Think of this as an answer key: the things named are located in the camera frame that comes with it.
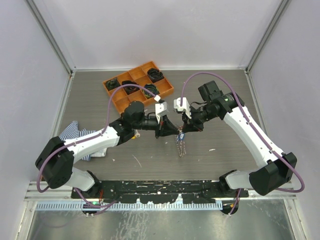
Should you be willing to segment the key with yellow tag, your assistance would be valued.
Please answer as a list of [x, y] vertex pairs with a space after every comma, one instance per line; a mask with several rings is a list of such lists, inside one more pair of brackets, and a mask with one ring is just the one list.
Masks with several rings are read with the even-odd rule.
[[140, 133], [135, 133], [135, 135], [132, 137], [132, 139], [136, 139], [136, 138], [139, 138], [140, 137]]

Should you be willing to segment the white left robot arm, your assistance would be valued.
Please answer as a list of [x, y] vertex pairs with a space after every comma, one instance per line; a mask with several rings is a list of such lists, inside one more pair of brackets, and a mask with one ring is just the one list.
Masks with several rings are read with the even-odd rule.
[[168, 119], [167, 112], [163, 100], [155, 104], [152, 116], [145, 114], [142, 102], [133, 101], [106, 129], [69, 140], [51, 138], [35, 162], [40, 177], [50, 189], [70, 186], [88, 198], [97, 197], [102, 189], [98, 178], [89, 170], [75, 168], [74, 164], [92, 153], [126, 143], [137, 130], [154, 131], [156, 138], [178, 135], [180, 131]]

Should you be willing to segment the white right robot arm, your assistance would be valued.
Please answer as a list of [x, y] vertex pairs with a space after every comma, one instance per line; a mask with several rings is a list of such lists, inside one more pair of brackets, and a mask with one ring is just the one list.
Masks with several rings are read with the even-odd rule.
[[198, 91], [205, 102], [199, 108], [192, 107], [185, 97], [174, 100], [175, 110], [182, 113], [183, 133], [201, 132], [205, 122], [220, 118], [240, 137], [257, 165], [256, 170], [232, 170], [222, 175], [219, 191], [223, 196], [231, 197], [237, 189], [253, 189], [265, 196], [291, 180], [297, 157], [284, 153], [268, 138], [237, 95], [223, 94], [215, 81]]

